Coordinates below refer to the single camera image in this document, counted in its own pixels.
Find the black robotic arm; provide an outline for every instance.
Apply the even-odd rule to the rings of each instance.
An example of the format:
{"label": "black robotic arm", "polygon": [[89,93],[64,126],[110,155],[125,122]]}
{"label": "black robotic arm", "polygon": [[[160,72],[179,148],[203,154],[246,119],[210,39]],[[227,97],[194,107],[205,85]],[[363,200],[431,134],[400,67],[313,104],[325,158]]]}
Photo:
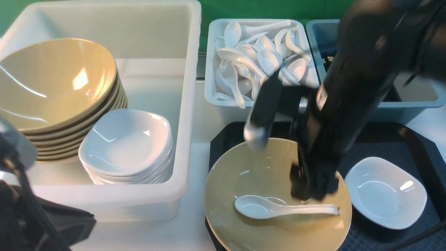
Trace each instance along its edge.
{"label": "black robotic arm", "polygon": [[293,197],[322,200],[337,191],[340,159],[401,71],[446,83],[444,3],[356,1],[340,20],[339,50],[319,89],[283,86],[278,71],[263,83],[245,140],[263,149],[275,113],[294,119],[299,163],[290,173]]}

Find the white table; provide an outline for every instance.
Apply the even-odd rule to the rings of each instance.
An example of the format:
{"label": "white table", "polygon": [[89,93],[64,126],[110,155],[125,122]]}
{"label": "white table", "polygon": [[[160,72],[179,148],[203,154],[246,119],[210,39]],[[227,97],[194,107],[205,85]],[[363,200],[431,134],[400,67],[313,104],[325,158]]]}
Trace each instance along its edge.
{"label": "white table", "polygon": [[[193,134],[189,188],[181,199],[178,216],[169,222],[98,223],[90,238],[73,246],[73,251],[214,251],[204,226],[203,188],[209,165],[209,139],[217,131],[204,131],[202,120],[213,108],[203,97],[204,84],[197,83],[196,129]],[[428,109],[408,127],[434,141],[446,157],[446,106]]]}

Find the pile of white spoons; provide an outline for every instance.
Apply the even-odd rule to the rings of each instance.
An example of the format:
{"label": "pile of white spoons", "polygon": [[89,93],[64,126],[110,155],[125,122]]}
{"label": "pile of white spoons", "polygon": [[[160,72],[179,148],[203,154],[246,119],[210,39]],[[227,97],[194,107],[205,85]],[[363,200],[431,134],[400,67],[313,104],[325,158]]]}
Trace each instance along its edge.
{"label": "pile of white spoons", "polygon": [[263,26],[229,23],[215,41],[219,62],[214,69],[218,100],[234,100],[240,108],[253,101],[262,83],[277,69],[286,85],[299,85],[311,56],[296,45],[290,20]]}

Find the green backdrop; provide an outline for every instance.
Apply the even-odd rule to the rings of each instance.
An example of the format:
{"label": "green backdrop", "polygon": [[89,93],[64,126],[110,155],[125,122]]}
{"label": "green backdrop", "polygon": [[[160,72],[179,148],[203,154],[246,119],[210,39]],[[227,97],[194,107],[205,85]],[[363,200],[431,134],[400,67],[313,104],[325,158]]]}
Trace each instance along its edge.
{"label": "green backdrop", "polygon": [[[340,18],[354,0],[199,0],[202,6],[200,51],[206,50],[210,22],[219,18],[312,19]],[[0,0],[0,36],[36,0]]]}

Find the tan bowl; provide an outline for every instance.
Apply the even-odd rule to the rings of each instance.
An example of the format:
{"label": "tan bowl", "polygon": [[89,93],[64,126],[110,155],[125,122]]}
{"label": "tan bowl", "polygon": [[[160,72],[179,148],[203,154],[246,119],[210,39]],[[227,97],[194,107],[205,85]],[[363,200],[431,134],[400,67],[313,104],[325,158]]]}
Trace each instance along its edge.
{"label": "tan bowl", "polygon": [[293,161],[297,161],[297,143],[271,138],[264,152],[254,152],[242,143],[212,167],[206,180],[204,208],[212,232],[228,251],[335,251],[341,246],[350,228],[352,208],[339,174],[337,193],[322,202],[337,205],[338,216],[300,214],[255,220],[234,208],[236,198],[248,194],[278,204],[301,205],[290,195]]}
{"label": "tan bowl", "polygon": [[58,145],[61,143],[65,143],[69,140],[72,140],[74,138],[77,138],[78,135],[81,134],[87,134],[90,129],[94,126],[94,124],[108,111],[116,109],[118,106],[120,106],[121,99],[123,98],[123,93],[119,92],[117,93],[113,99],[110,99],[106,106],[101,107],[101,109],[95,113],[92,114],[90,117],[86,118],[85,121],[80,122],[79,125],[75,125],[71,128],[67,128],[65,130],[52,133],[49,138],[45,138],[45,135],[25,135],[27,139],[31,140],[33,144],[37,147],[43,147],[43,146],[53,146]]}
{"label": "tan bowl", "polygon": [[[123,93],[119,94],[119,97],[116,100],[115,104],[113,105],[113,107],[111,109],[107,110],[107,112],[111,111],[111,110],[115,110],[115,109],[124,108],[124,106],[125,106],[124,101],[125,101],[124,94]],[[83,129],[79,132],[70,134],[69,136],[67,136],[65,138],[57,139],[57,140],[61,140],[61,142],[59,142],[59,143],[50,144],[55,141],[55,140],[51,140],[51,141],[40,141],[40,142],[37,142],[37,144],[36,144],[36,142],[33,142],[33,144],[37,147],[39,152],[44,152],[44,151],[53,151],[53,150],[65,148],[68,146],[72,146],[73,144],[76,144],[76,143],[80,143],[80,142],[82,142],[85,135],[87,135],[87,133],[90,131],[90,129],[95,125],[95,123],[99,119],[100,119],[100,117],[96,121],[94,121],[91,125],[89,125],[88,127],[86,127],[85,129]]]}
{"label": "tan bowl", "polygon": [[98,107],[115,82],[112,54],[77,38],[41,42],[0,62],[0,115],[20,132],[43,133]]}
{"label": "tan bowl", "polygon": [[65,153],[61,153],[59,155],[50,155],[50,156],[38,156],[36,162],[37,163],[47,163],[47,162],[56,162],[56,161],[61,161],[61,160],[65,160],[71,157],[74,157],[78,154],[78,149],[74,149],[72,151],[68,151]]}
{"label": "tan bowl", "polygon": [[[127,106],[127,97],[124,93],[122,93],[120,99],[117,101],[116,105],[113,106],[112,109],[120,109],[125,108]],[[78,149],[84,139],[85,135],[79,136],[79,142],[69,142],[68,146],[64,148],[52,148],[47,150],[42,150],[42,148],[38,148],[38,158],[36,162],[39,163],[47,163],[47,162],[56,162],[71,158],[78,153]]]}
{"label": "tan bowl", "polygon": [[68,125],[66,127],[63,127],[59,130],[52,131],[52,132],[46,132],[46,133],[42,133],[42,134],[25,134],[26,138],[31,140],[32,142],[47,141],[50,139],[62,138],[68,134],[72,134],[74,132],[85,129],[90,124],[94,124],[95,121],[97,121],[102,115],[104,115],[114,105],[114,103],[116,101],[116,97],[124,89],[120,83],[121,83],[120,81],[118,83],[116,83],[116,87],[112,90],[113,91],[112,95],[107,97],[107,99],[105,100],[106,103],[104,105],[97,107],[97,109],[95,111],[93,111],[92,113],[85,116],[83,121],[79,120],[79,121],[75,122],[74,124]]}

